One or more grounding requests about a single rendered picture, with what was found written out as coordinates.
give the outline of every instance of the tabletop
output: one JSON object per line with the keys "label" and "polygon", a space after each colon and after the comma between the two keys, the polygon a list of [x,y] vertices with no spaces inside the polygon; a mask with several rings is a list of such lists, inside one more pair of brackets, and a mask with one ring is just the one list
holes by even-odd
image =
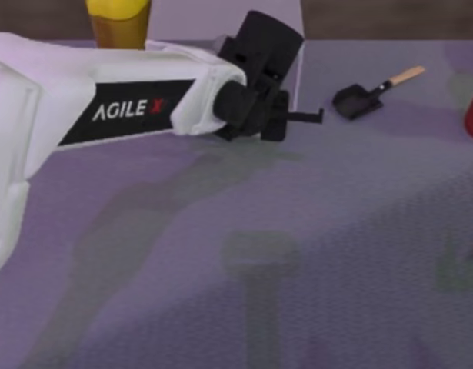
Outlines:
{"label": "tabletop", "polygon": [[[356,122],[333,94],[414,65]],[[307,42],[281,144],[59,151],[0,273],[0,369],[473,368],[473,42]]]}

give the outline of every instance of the shovel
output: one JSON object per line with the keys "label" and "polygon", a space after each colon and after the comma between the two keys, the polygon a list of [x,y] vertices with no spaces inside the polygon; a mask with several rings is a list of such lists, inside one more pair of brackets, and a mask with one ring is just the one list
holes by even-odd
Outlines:
{"label": "shovel", "polygon": [[414,78],[425,71],[424,67],[418,66],[410,68],[400,75],[391,77],[372,91],[360,85],[352,85],[337,92],[332,100],[335,110],[344,118],[351,121],[375,111],[383,106],[378,99],[381,94],[396,85]]}

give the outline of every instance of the black bracket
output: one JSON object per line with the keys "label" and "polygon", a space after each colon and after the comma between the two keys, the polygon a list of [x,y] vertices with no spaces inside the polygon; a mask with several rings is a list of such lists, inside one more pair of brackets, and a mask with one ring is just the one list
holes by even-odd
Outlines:
{"label": "black bracket", "polygon": [[226,121],[216,135],[231,141],[261,134],[266,141],[283,141],[288,121],[322,123],[318,114],[289,112],[289,93],[281,90],[304,42],[286,24],[250,11],[235,38],[226,38],[218,56],[241,68],[246,86],[230,81],[214,101],[214,115]]}

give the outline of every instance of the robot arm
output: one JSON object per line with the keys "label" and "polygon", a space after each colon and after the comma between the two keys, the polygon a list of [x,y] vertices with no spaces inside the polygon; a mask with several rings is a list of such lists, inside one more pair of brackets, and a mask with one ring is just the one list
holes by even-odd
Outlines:
{"label": "robot arm", "polygon": [[28,180],[58,146],[167,131],[284,139],[292,114],[280,87],[302,42],[259,12],[217,56],[161,42],[150,52],[99,50],[0,33],[0,268],[18,240]]}

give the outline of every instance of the red letter x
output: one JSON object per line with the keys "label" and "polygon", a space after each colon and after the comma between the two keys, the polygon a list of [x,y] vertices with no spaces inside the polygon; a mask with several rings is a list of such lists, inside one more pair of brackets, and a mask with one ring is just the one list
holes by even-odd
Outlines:
{"label": "red letter x", "polygon": [[163,98],[154,98],[151,105],[151,114],[158,114],[162,111],[165,106],[165,100]]}

